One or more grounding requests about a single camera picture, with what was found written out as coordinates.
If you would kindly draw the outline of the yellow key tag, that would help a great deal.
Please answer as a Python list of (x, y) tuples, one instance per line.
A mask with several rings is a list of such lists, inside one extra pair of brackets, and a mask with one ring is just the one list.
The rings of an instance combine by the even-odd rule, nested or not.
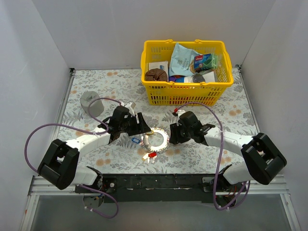
[(149, 154), (145, 154), (143, 157), (142, 157), (142, 161), (147, 161), (149, 163)]

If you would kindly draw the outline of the red key tag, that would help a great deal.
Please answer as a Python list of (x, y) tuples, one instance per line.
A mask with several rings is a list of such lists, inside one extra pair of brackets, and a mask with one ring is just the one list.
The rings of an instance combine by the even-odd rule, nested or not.
[(155, 152), (149, 153), (149, 154), (148, 154), (148, 157), (149, 157), (149, 158), (154, 158), (154, 157), (156, 157), (156, 156), (157, 156), (157, 154), (156, 154)]

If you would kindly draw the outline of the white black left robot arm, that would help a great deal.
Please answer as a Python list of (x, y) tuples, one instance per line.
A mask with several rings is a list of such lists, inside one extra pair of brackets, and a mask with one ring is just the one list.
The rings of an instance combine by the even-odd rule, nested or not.
[(82, 184), (91, 192), (98, 192), (103, 187), (102, 173), (92, 167), (80, 166), (80, 157), (109, 145), (122, 133), (136, 136), (150, 131), (142, 113), (134, 114), (129, 106), (118, 106), (112, 116), (104, 119), (90, 134), (67, 141), (52, 141), (38, 167), (38, 174), (59, 190), (71, 184)]

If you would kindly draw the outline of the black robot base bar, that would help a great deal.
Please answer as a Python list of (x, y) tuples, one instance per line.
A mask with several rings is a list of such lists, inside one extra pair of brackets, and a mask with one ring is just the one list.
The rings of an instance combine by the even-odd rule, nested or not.
[(213, 193), (205, 184), (213, 178), (214, 174), (103, 174), (90, 187), (118, 202), (212, 203)]

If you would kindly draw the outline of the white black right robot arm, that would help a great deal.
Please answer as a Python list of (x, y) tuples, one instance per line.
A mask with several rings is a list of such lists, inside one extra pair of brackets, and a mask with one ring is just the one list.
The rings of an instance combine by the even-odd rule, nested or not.
[(287, 164), (283, 154), (264, 133), (249, 136), (222, 131), (211, 124), (203, 125), (191, 111), (179, 110), (173, 115), (177, 122), (170, 125), (171, 144), (194, 140), (206, 146), (222, 147), (244, 159), (244, 162), (227, 166), (218, 173), (218, 187), (223, 191), (250, 180), (268, 185)]

